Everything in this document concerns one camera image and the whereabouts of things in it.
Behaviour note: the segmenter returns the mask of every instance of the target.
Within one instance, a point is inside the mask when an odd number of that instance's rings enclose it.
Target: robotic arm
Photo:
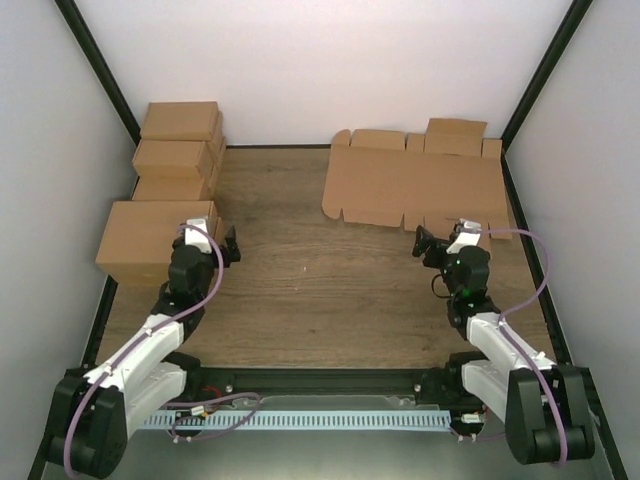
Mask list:
[[[208,233],[205,219],[192,219],[187,225]],[[233,227],[225,243],[220,253],[227,268],[240,260]],[[174,242],[173,249],[169,281],[160,288],[142,328],[102,365],[89,371],[68,371],[58,383],[45,429],[49,461],[64,463],[73,416],[91,389],[94,393],[71,440],[71,465],[97,478],[113,472],[128,439],[162,405],[176,398],[194,399],[200,387],[200,361],[174,350],[204,315],[204,308],[197,305],[209,292],[219,259],[205,235],[190,228]],[[176,316],[189,309],[193,311]]]
[[[595,444],[582,376],[536,352],[501,318],[487,295],[490,255],[478,246],[480,235],[480,224],[467,220],[456,223],[448,240],[419,226],[413,248],[413,256],[424,255],[424,266],[438,269],[447,286],[451,326],[486,356],[462,365],[462,386],[503,421],[520,463],[556,461],[562,442],[568,459],[590,458]],[[551,396],[541,390],[538,375]]]

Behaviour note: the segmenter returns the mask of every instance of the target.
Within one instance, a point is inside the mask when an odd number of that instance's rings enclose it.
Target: wood tabletop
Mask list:
[[[409,368],[473,350],[430,291],[436,272],[411,256],[413,233],[323,214],[328,158],[328,149],[227,151],[215,201],[236,226],[242,261],[180,351],[208,366]],[[517,238],[491,249],[490,294],[506,309],[533,282]],[[99,362],[140,328],[157,293],[118,288]],[[537,303],[509,323],[553,356]]]

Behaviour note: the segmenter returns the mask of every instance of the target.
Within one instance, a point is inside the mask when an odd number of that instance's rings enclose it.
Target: black vertical post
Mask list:
[[[567,45],[569,45],[571,41],[571,37],[573,37],[573,34],[578,29],[578,25],[580,25],[582,18],[587,13],[587,10],[589,10],[592,2],[593,0],[573,0],[569,10],[567,10],[567,14],[564,16],[562,23],[549,44],[549,48],[547,48],[524,95],[522,95],[507,127],[504,129],[502,134],[502,147],[505,151],[509,149],[513,139],[516,138],[520,127],[522,127],[529,111],[531,111],[533,104],[538,99],[547,80],[549,80],[551,72],[553,72],[560,57],[562,57]]]
[[[140,142],[140,126],[136,117],[134,117],[129,104],[127,104],[124,95],[120,91],[120,87],[113,77],[109,65],[105,61],[98,44],[91,35],[89,27],[82,18],[82,14],[76,5],[74,0],[55,0],[56,5],[60,9],[60,13],[67,21],[71,32],[76,37],[78,45],[84,52],[87,60],[91,64],[93,71],[95,72],[98,80],[102,84],[104,91],[109,96],[111,103],[113,104],[116,112],[120,116],[122,123],[129,132],[134,143],[137,145]]]

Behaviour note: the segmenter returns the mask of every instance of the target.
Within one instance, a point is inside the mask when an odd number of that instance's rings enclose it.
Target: black cable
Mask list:
[[[442,274],[441,274],[441,273],[438,273],[437,275],[435,275],[435,276],[431,279],[431,291],[432,291],[432,292],[433,292],[433,294],[434,294],[436,297],[438,297],[438,298],[443,298],[443,299],[449,298],[449,295],[438,295],[438,294],[436,293],[436,288],[435,288],[435,285],[436,285],[436,278],[442,278]]]

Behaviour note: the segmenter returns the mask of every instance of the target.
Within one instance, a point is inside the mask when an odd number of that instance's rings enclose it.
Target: gray floor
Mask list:
[[[458,444],[440,433],[237,432],[211,442],[174,445],[165,433],[138,432],[110,479],[610,478],[603,467],[600,453],[563,469],[524,467],[502,440]],[[61,467],[49,466],[43,478],[67,477]]]

